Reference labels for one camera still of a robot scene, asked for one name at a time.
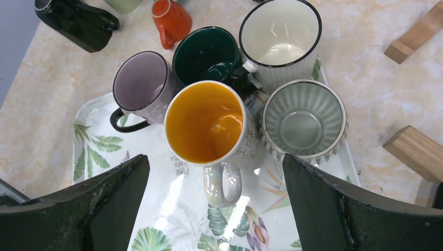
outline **gray wall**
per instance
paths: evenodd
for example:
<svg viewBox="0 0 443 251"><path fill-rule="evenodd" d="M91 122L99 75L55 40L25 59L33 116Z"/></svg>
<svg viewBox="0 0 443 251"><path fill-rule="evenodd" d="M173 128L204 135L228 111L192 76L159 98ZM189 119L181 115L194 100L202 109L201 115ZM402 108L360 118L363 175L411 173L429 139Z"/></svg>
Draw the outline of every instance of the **gray wall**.
<svg viewBox="0 0 443 251"><path fill-rule="evenodd" d="M40 19L34 0L0 0L0 105L3 104Z"/></svg>

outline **flower print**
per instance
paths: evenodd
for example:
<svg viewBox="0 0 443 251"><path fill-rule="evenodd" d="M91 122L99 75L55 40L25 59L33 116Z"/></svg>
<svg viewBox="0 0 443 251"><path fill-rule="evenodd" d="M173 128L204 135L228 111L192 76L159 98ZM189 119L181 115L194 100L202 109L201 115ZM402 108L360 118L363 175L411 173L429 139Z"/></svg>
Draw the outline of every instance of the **flower print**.
<svg viewBox="0 0 443 251"><path fill-rule="evenodd" d="M255 243L254 240L252 239L251 234L247 233L246 238L248 239L249 246L251 246L252 250L255 250Z"/></svg>
<svg viewBox="0 0 443 251"><path fill-rule="evenodd" d="M259 217L259 222L254 222L252 229L254 230L254 235L259 242L260 246L265 246L266 249L269 247L269 236L267 234L266 227L264 226L263 220Z"/></svg>
<svg viewBox="0 0 443 251"><path fill-rule="evenodd" d="M262 248L260 247L259 241L257 241L257 238L253 237L252 240L254 241L254 245L257 247L257 251L262 251Z"/></svg>

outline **dark green mug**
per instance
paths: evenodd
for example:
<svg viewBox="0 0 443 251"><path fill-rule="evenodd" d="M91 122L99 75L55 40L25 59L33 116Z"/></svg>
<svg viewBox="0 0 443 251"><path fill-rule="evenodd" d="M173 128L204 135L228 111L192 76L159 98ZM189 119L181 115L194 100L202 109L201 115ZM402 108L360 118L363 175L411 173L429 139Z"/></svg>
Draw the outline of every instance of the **dark green mug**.
<svg viewBox="0 0 443 251"><path fill-rule="evenodd" d="M257 88L247 76L232 77L232 72L242 64L237 42L229 31L220 27L204 27L181 41L174 53L172 69L183 86L214 80L232 87L245 97Z"/></svg>

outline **mug handle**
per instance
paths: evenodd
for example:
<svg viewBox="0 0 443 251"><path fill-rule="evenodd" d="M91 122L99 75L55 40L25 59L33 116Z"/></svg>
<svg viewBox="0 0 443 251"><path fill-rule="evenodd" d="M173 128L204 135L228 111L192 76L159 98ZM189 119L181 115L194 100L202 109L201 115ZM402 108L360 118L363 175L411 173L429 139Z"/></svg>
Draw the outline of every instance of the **mug handle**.
<svg viewBox="0 0 443 251"><path fill-rule="evenodd" d="M223 170L228 176L228 195L223 191ZM223 162L203 168L203 181L208 202L214 207L234 206L241 196L240 168L230 162Z"/></svg>
<svg viewBox="0 0 443 251"><path fill-rule="evenodd" d="M114 127L114 129L118 132L135 132L138 131L142 128L145 128L147 126L150 126L150 124L148 123L148 121L143 121L140 122L138 124L135 125L131 125L129 127L121 127L117 124L117 122L119 121L119 119L124 115L122 109L117 109L115 110L115 112L112 113L110 121L111 121L111 125L112 127Z"/></svg>
<svg viewBox="0 0 443 251"><path fill-rule="evenodd" d="M252 82L241 81L242 78L248 77L249 73L254 73L256 71L257 69L252 65L252 63L246 61L242 66L232 72L232 84L240 96L246 97L258 90L256 85Z"/></svg>
<svg viewBox="0 0 443 251"><path fill-rule="evenodd" d="M99 18L95 17L94 15L88 15L88 17L85 18L89 19L91 23L102 28L103 30L114 31L120 29L119 19L104 9L95 8L81 2L77 3L75 7L77 8L77 10L82 9L87 12L99 15Z"/></svg>
<svg viewBox="0 0 443 251"><path fill-rule="evenodd" d="M163 48L165 48L166 50L170 50L170 49L174 48L174 41L166 33L163 25L158 26L158 32L160 33L161 46L163 46Z"/></svg>

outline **light green mug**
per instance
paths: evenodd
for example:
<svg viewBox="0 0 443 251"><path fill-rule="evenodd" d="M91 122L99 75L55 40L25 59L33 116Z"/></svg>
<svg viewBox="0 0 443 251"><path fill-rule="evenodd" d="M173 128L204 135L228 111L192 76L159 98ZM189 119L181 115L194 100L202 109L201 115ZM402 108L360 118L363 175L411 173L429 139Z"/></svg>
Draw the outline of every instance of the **light green mug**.
<svg viewBox="0 0 443 251"><path fill-rule="evenodd" d="M129 13L142 2L142 0L104 0L111 6L118 14Z"/></svg>

